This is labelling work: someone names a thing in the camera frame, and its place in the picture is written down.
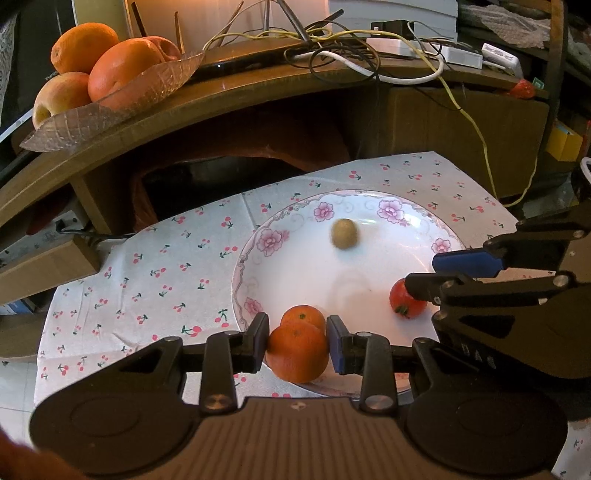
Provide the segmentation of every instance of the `plate rim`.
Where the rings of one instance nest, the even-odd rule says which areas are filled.
[[[271,215],[267,220],[265,220],[264,223],[262,223],[258,228],[256,228],[253,231],[252,235],[248,238],[247,242],[242,247],[240,254],[238,255],[238,260],[236,261],[236,265],[234,266],[234,271],[232,272],[231,293],[232,293],[232,310],[234,312],[234,316],[236,317],[236,322],[238,324],[238,328],[241,332],[246,331],[246,329],[248,328],[248,324],[246,323],[246,320],[243,318],[242,307],[238,304],[238,299],[236,298],[236,294],[237,294],[238,288],[242,285],[242,273],[244,271],[244,262],[248,259],[248,255],[251,253],[252,249],[254,248],[255,238],[256,238],[257,234],[261,230],[263,230],[265,228],[269,228],[270,224],[272,224],[273,222],[281,220],[285,216],[290,215],[290,213],[292,211],[298,211],[301,208],[307,207],[311,202],[313,202],[315,200],[320,200],[321,198],[323,198],[327,195],[337,195],[337,196],[341,196],[341,197],[363,196],[363,195],[373,196],[375,198],[394,197],[396,199],[401,200],[402,204],[410,205],[412,207],[412,209],[415,210],[417,213],[420,213],[423,216],[428,216],[429,218],[434,220],[435,224],[438,227],[443,228],[445,231],[447,231],[449,236],[451,238],[455,239],[460,244],[462,249],[466,249],[466,246],[464,245],[462,240],[459,238],[457,233],[446,222],[444,222],[435,213],[429,211],[427,208],[425,208],[420,203],[413,202],[412,200],[407,199],[406,197],[403,197],[400,195],[396,195],[396,194],[388,193],[388,192],[382,192],[380,190],[365,190],[365,189],[363,189],[363,190],[342,189],[341,190],[341,189],[339,189],[339,190],[332,190],[331,192],[318,193],[316,195],[306,197],[305,199],[301,199],[297,202],[290,203],[289,205],[282,208],[274,215]],[[324,390],[325,392],[328,392],[328,391],[335,392],[335,393],[339,392],[338,390],[335,390],[334,388],[329,388],[329,387],[325,387],[323,389],[320,389],[320,388],[317,388],[317,386],[312,383],[305,383],[305,384],[295,384],[293,382],[290,382],[290,383],[292,383],[293,385],[296,385],[300,388],[303,388],[304,390],[307,390],[307,391],[310,391],[310,392],[313,392],[316,394],[320,394],[320,395],[330,395],[330,394],[323,393],[319,390]],[[407,390],[408,390],[408,388],[405,388],[404,390],[401,390],[398,393],[400,393],[402,391],[407,391]]]

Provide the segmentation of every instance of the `white tablecloth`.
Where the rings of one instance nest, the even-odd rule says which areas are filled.
[[[337,189],[406,197],[448,223],[467,247],[515,230],[515,218],[497,200],[433,152],[357,160],[176,215],[114,247],[98,274],[57,289],[41,338],[35,404],[165,336],[203,343],[213,333],[238,329],[230,285],[243,245],[276,211]],[[240,402],[249,395],[314,396],[265,366],[235,377]],[[200,374],[189,374],[186,402],[197,403],[199,380]],[[591,478],[589,428],[576,427],[569,433],[574,447],[567,452],[565,446],[557,474],[568,466],[573,473],[564,478]],[[585,462],[573,463],[572,454]],[[585,476],[574,473],[575,464]]]

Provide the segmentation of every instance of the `white plate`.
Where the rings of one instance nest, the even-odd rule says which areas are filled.
[[[330,241],[334,221],[356,222],[360,240],[349,250]],[[378,333],[393,345],[416,337],[436,338],[427,310],[413,320],[393,314],[389,292],[413,272],[433,271],[437,252],[464,246],[442,220],[410,200],[381,192],[341,190],[294,203],[256,230],[234,270],[232,303],[246,330],[257,312],[269,315],[271,330],[294,305],[312,305],[324,316],[338,314],[350,332]],[[398,389],[408,389],[397,376]],[[302,387],[329,396],[359,396],[361,377],[324,373]]]

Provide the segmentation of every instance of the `pink flower pattern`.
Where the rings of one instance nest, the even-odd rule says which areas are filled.
[[[246,297],[246,300],[244,301],[244,308],[246,308],[246,311],[251,315],[256,315],[257,313],[263,311],[261,304],[250,297]]]
[[[431,245],[431,250],[433,250],[436,254],[442,254],[445,252],[449,252],[452,249],[452,244],[449,240],[444,240],[443,238],[438,238],[435,240],[435,243]]]
[[[378,216],[386,219],[390,223],[400,223],[401,220],[404,220],[402,203],[398,200],[380,200]]]
[[[320,202],[318,207],[314,209],[314,218],[316,218],[317,222],[324,222],[325,220],[330,220],[334,216],[335,213],[333,211],[333,206],[331,203]]]
[[[261,232],[256,247],[263,252],[266,257],[270,257],[274,252],[279,250],[283,245],[283,236],[277,230],[265,228]]]

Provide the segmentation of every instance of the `yellow box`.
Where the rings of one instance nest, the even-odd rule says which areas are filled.
[[[583,137],[562,122],[556,121],[546,151],[558,161],[577,161],[583,145]]]

